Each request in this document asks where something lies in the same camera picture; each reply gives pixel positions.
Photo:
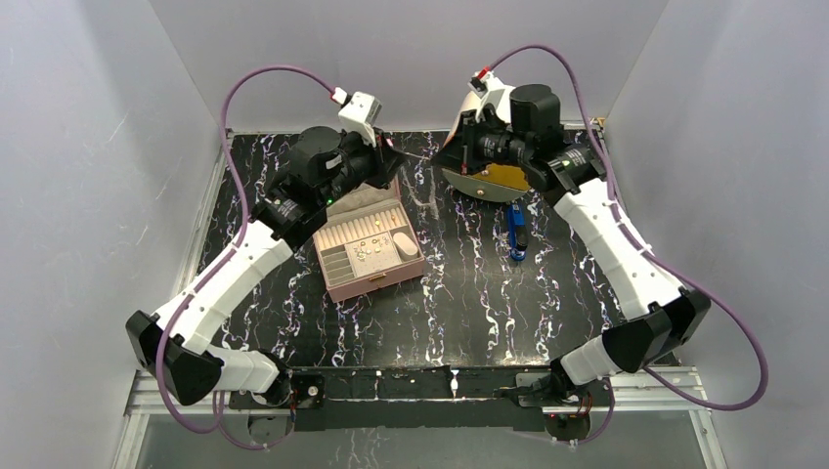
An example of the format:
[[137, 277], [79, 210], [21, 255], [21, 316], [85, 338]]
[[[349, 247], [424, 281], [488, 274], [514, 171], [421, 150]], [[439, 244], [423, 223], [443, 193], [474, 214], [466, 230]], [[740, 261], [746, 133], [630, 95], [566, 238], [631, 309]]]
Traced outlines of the pink jewelry box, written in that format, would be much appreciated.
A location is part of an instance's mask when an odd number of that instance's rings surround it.
[[[402, 262], [394, 233], [409, 235], [419, 256]], [[425, 259], [399, 182], [387, 189], [361, 185], [327, 209], [327, 223], [312, 237], [330, 299], [335, 303], [424, 274]]]

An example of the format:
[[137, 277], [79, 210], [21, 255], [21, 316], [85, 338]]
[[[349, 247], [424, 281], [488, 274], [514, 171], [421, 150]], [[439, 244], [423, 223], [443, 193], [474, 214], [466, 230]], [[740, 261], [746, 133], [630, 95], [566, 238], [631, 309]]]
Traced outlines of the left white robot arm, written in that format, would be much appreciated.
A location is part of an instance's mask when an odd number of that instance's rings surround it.
[[325, 126], [300, 133], [284, 167], [238, 234], [192, 282], [152, 313], [137, 311], [125, 328], [140, 364], [166, 400], [193, 405], [214, 392], [253, 393], [268, 406], [292, 395], [292, 371], [267, 351], [212, 346], [221, 325], [263, 278], [290, 260], [328, 220], [328, 209], [362, 185], [386, 189], [405, 153], [376, 129]]

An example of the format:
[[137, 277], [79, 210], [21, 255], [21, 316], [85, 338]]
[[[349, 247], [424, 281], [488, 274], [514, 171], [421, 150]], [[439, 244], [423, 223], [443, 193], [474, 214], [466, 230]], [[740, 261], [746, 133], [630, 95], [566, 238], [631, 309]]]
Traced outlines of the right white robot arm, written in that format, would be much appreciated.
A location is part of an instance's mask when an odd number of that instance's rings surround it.
[[432, 162], [463, 176], [492, 164], [519, 168], [609, 280], [625, 320], [551, 362], [534, 387], [559, 402], [576, 404], [590, 383], [662, 358], [686, 343], [710, 310], [705, 294], [649, 260], [649, 247], [608, 195], [597, 149], [566, 139], [559, 99], [548, 86], [469, 92]]

